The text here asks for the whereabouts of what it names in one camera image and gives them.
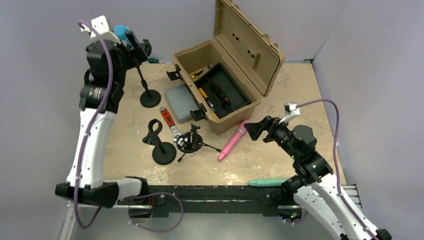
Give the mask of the pink microphone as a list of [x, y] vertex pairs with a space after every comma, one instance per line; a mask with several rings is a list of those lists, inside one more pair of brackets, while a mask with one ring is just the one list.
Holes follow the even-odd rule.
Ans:
[[230, 152], [233, 150], [233, 148], [237, 145], [237, 143], [241, 140], [241, 138], [245, 135], [247, 132], [245, 124], [248, 124], [248, 120], [244, 120], [241, 122], [241, 124], [238, 126], [237, 130], [235, 131], [234, 135], [230, 138], [230, 140], [227, 142], [225, 147], [221, 150], [218, 161], [221, 162], [224, 160]]

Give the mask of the black tripod shock mount stand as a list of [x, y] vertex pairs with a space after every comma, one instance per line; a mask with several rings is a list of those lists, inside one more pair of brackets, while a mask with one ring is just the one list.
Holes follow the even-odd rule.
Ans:
[[202, 147], [209, 147], [214, 149], [217, 152], [221, 152], [222, 150], [214, 147], [212, 145], [209, 145], [204, 142], [202, 136], [198, 133], [198, 130], [201, 129], [200, 126], [191, 124], [190, 131], [180, 135], [176, 139], [176, 146], [179, 151], [183, 153], [183, 155], [177, 160], [178, 162], [181, 162], [183, 160], [183, 157], [186, 154], [192, 154], [200, 150]]

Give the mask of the blue microphone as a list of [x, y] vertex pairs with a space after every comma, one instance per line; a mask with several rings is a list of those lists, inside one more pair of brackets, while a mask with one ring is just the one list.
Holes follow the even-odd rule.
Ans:
[[[124, 43], [124, 45], [128, 49], [133, 49], [133, 47], [131, 47], [131, 45], [128, 42], [126, 42], [125, 31], [127, 31], [127, 30], [130, 30], [130, 28], [127, 27], [127, 26], [124, 26], [124, 25], [117, 25], [114, 28], [114, 33]], [[142, 46], [143, 46], [143, 44], [139, 41], [138, 47], [142, 47]]]

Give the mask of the black round base mic stand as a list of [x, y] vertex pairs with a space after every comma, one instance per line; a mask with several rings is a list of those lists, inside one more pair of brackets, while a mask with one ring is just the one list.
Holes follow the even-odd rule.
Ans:
[[168, 165], [174, 161], [177, 155], [176, 147], [170, 142], [162, 142], [159, 133], [163, 129], [162, 122], [156, 118], [148, 123], [148, 133], [142, 139], [147, 145], [154, 146], [152, 150], [152, 158], [159, 165]]

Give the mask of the mint green microphone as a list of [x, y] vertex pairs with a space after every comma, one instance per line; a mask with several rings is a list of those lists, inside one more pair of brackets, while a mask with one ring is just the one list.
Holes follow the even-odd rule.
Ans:
[[247, 182], [247, 185], [259, 188], [280, 187], [281, 184], [286, 180], [288, 180], [288, 178], [258, 178], [254, 180], [249, 180]]

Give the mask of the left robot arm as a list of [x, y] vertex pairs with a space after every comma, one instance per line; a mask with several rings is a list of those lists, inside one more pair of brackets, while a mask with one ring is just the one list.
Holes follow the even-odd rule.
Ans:
[[80, 90], [80, 131], [71, 170], [55, 194], [80, 204], [112, 208], [119, 200], [130, 197], [138, 205], [146, 203], [149, 191], [141, 177], [120, 180], [104, 179], [104, 158], [109, 133], [124, 95], [127, 70], [148, 60], [152, 46], [143, 39], [130, 47], [136, 37], [123, 43], [120, 39], [99, 40], [86, 47], [89, 65]]

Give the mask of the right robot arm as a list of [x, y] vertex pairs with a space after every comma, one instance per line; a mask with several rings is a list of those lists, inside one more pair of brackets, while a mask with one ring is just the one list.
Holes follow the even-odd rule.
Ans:
[[244, 125], [256, 141], [266, 131], [263, 142], [275, 142], [292, 159], [295, 175], [281, 184], [280, 196], [288, 204], [296, 202], [313, 216], [335, 240], [390, 240], [391, 234], [373, 224], [342, 188], [337, 174], [316, 150], [313, 129], [297, 125], [289, 129], [277, 117], [266, 116]]

